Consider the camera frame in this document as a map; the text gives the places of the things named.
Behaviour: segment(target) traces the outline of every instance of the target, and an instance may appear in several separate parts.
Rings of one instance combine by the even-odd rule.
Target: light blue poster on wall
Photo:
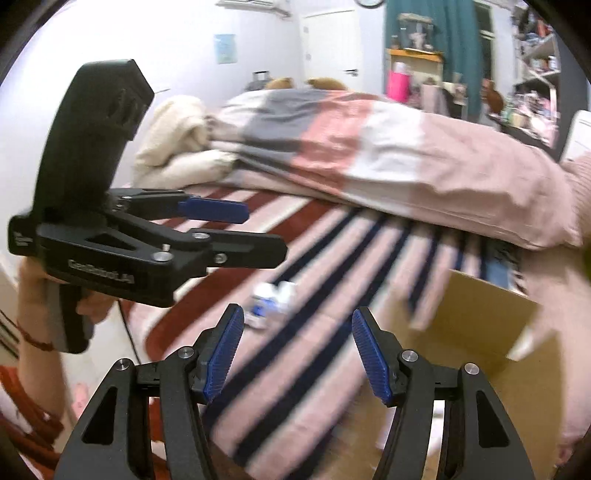
[[[216,58],[218,63],[236,63],[236,35],[215,35]]]

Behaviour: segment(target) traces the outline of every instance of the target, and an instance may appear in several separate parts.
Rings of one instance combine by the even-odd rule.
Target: blue gripper pad
[[[382,400],[384,404],[388,404],[393,398],[392,390],[390,389],[388,363],[378,346],[368,322],[359,310],[355,310],[353,313],[352,322],[353,338],[357,345],[361,361],[363,362],[365,374],[368,376],[369,384],[374,391],[374,395]]]
[[[189,220],[244,223],[250,217],[248,207],[241,202],[191,197],[178,204],[179,216]]]
[[[193,384],[206,404],[221,391],[234,360],[234,354],[244,331],[244,311],[236,304],[228,305],[216,327],[211,329],[199,352],[198,378]]]

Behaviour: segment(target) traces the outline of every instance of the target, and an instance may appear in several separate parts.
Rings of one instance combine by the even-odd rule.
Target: pink container
[[[410,97],[411,76],[404,63],[397,63],[395,71],[389,73],[386,95],[395,102],[406,103]]]

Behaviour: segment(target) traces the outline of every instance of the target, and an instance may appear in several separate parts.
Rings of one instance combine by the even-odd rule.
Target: silver screw
[[[405,350],[402,352],[402,360],[407,362],[416,362],[418,360],[418,353],[414,350]]]
[[[174,255],[170,253],[170,245],[164,244],[160,252],[152,254],[152,258],[156,260],[156,262],[167,262],[169,260],[172,260],[174,258]]]
[[[227,260],[228,256],[226,254],[217,254],[215,257],[213,257],[213,261],[220,265],[226,263]]]
[[[464,365],[464,370],[469,375],[478,375],[480,373],[480,368],[476,364],[466,364]]]
[[[129,358],[122,358],[121,360],[117,360],[115,363],[115,368],[119,371],[127,370],[131,365],[131,360]]]
[[[194,353],[195,353],[195,350],[193,350],[189,346],[184,346],[184,347],[178,349],[178,355],[180,358],[191,358]]]

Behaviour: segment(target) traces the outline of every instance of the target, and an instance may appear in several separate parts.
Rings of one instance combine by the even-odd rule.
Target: striped bed sheet
[[[245,202],[243,225],[170,219],[179,231],[218,228],[281,235],[286,262],[274,270],[210,269],[161,309],[127,304],[127,318],[146,361],[157,361],[216,324],[228,303],[250,305],[260,282],[292,281],[291,313],[264,331],[243,334],[221,394],[204,412],[209,437],[257,480],[312,476],[333,431],[365,379],[350,334],[358,306],[378,323],[391,296],[425,326],[451,269],[527,294],[519,249],[502,241],[325,200],[200,186],[192,193]]]

